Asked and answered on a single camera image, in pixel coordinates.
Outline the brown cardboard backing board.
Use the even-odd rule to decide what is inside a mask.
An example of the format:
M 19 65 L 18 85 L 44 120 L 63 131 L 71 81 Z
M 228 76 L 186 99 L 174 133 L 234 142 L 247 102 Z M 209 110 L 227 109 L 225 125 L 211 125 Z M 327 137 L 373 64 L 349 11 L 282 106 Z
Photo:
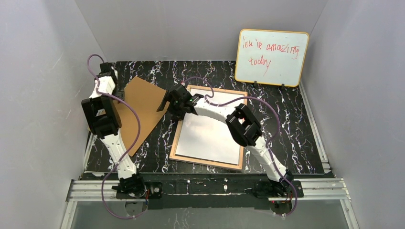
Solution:
M 135 140 L 138 128 L 140 136 L 129 151 L 134 156 L 142 143 L 149 136 L 167 110 L 165 105 L 163 111 L 157 112 L 158 107 L 166 93 L 166 90 L 149 83 L 138 77 L 134 77 L 125 87 L 125 102 L 137 113 L 140 125 L 134 114 L 122 103 L 115 103 L 115 107 L 121 119 L 121 136 L 126 148 L 129 148 Z

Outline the printed photo with white border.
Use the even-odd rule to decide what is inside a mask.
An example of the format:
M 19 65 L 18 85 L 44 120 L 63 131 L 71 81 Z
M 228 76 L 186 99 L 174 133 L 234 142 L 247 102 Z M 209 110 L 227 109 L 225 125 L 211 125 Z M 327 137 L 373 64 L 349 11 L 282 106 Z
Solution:
M 233 140 L 224 121 L 186 114 L 178 122 L 169 158 L 241 170 L 243 154 L 243 147 Z

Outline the white wooden picture frame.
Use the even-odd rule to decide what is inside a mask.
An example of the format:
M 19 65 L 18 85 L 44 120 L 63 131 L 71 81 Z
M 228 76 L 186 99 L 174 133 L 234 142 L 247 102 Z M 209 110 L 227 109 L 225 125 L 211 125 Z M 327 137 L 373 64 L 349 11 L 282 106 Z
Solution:
M 188 85 L 193 100 L 203 107 L 213 108 L 211 103 L 228 103 L 230 111 L 241 103 L 247 101 L 242 97 L 246 92 L 226 89 L 210 89 L 209 87 Z M 225 118 L 217 121 L 208 116 L 186 113 L 178 122 L 169 158 L 171 160 L 194 163 L 199 165 L 222 167 L 232 170 L 241 170 L 243 165 L 244 149 L 236 143 Z

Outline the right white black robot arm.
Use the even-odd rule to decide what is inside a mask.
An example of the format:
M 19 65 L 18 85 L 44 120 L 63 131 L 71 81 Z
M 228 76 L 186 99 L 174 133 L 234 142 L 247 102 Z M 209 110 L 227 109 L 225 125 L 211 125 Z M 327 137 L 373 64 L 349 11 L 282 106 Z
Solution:
M 173 119 L 183 120 L 185 114 L 205 116 L 227 125 L 232 139 L 247 149 L 262 168 L 270 181 L 271 191 L 284 197 L 292 194 L 298 198 L 297 188 L 293 185 L 294 176 L 271 150 L 263 137 L 262 126 L 249 107 L 245 104 L 231 107 L 231 102 L 215 104 L 211 95 L 191 94 L 184 85 L 179 84 L 165 92 L 157 111 L 165 106 Z

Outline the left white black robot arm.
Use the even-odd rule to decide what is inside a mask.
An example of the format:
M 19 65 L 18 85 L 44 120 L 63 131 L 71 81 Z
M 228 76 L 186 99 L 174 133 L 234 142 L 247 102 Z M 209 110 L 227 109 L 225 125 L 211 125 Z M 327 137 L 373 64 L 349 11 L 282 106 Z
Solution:
M 92 94 L 81 101 L 81 106 L 90 131 L 104 143 L 116 166 L 119 184 L 112 189 L 119 194 L 141 198 L 146 195 L 147 188 L 126 152 L 121 119 L 112 98 L 118 95 L 117 71 L 109 62 L 101 63 L 100 70 Z

